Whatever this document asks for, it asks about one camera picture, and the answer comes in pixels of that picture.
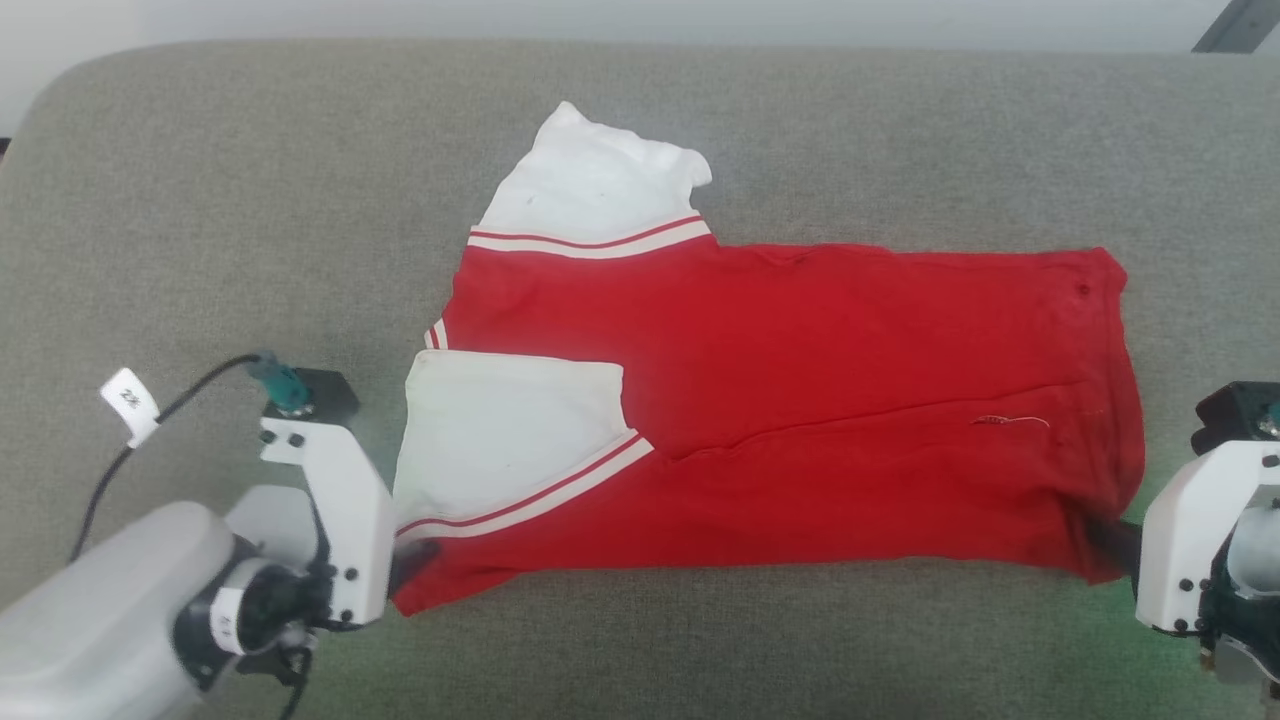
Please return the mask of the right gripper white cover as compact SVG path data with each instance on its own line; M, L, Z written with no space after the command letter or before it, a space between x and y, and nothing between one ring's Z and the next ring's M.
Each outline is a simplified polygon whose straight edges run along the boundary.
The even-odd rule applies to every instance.
M1277 484L1275 441L1229 441L1183 465L1143 525L1089 520L1089 542L1132 582L1135 618L1161 632L1194 628L1201 582L1261 487Z

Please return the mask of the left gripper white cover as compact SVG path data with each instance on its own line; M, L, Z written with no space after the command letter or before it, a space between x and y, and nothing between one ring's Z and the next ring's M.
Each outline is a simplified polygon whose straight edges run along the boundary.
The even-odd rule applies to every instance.
M260 425L276 436L261 459L303 473L328 542L324 562L335 569L326 601L332 621L347 628L379 620L389 585L390 602L412 594L440 552L438 539L412 539L394 551L390 491L347 427L278 416L262 416Z

